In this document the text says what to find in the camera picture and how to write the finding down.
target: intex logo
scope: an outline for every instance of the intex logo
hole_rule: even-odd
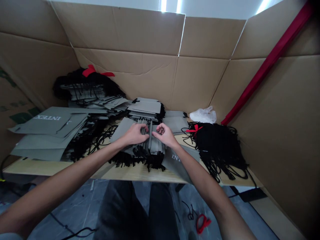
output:
[[[180,161],[180,158],[179,158],[178,156],[174,155],[174,154],[172,155],[172,158],[173,158],[174,160],[177,160],[177,161],[181,162],[181,161]]]
[[[44,115],[38,115],[35,116],[34,119],[45,119],[45,120],[60,120],[61,117],[53,117],[53,116],[44,116]]]

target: left hand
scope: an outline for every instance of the left hand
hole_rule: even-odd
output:
[[[139,144],[146,141],[149,138],[149,134],[142,135],[140,132],[141,128],[145,128],[146,132],[149,132],[146,124],[133,124],[121,137],[121,140],[123,140],[126,145]]]

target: wooden table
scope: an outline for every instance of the wooden table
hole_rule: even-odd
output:
[[[185,134],[176,135],[177,141],[184,146],[189,147],[183,142]],[[52,161],[41,161],[33,159],[20,158],[10,166],[8,166],[3,172],[13,174],[28,174],[28,175],[42,175],[52,176],[62,169],[73,164],[72,162],[52,162]],[[204,163],[200,161],[200,164],[207,170]],[[257,186],[262,187],[261,182],[254,176],[249,170],[252,177],[254,178]],[[130,181],[149,181],[149,182],[168,182],[168,183],[187,183],[174,173],[169,170],[162,171],[161,169],[150,169],[148,172],[147,166],[139,163],[134,167],[116,167],[115,163],[104,164],[91,178],[95,179],[114,179],[114,180],[130,180]],[[236,177],[236,180],[229,180],[226,174],[223,172],[220,174],[220,185],[231,185],[231,186],[254,186],[252,180],[241,179]]]

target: red twist tie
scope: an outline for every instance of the red twist tie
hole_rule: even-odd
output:
[[[201,227],[199,227],[198,223],[201,217],[203,217],[203,224]],[[210,223],[211,223],[210,219],[207,219],[207,217],[204,214],[200,214],[200,216],[197,219],[197,233],[200,235],[203,232],[204,228],[208,227]]]
[[[94,73],[94,72],[96,72],[96,70],[94,69],[94,66],[92,64],[89,64],[88,68],[82,72],[82,75],[85,77],[88,77],[91,73]],[[114,77],[114,74],[112,72],[101,73],[101,75],[105,75],[107,77]]]
[[[188,129],[188,130],[186,130],[186,132],[194,132],[194,133],[195,133],[194,135],[196,135],[197,132],[198,132],[198,130],[200,130],[201,128],[203,128],[203,126],[200,127],[200,128],[198,128],[198,125],[196,124],[196,125],[194,125],[194,128],[195,128],[195,130]]]

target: white plastic bag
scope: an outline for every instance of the white plastic bag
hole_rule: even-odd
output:
[[[212,109],[212,106],[206,109],[199,108],[197,111],[190,113],[190,118],[194,122],[215,123],[217,120],[217,115],[215,111],[211,111]]]

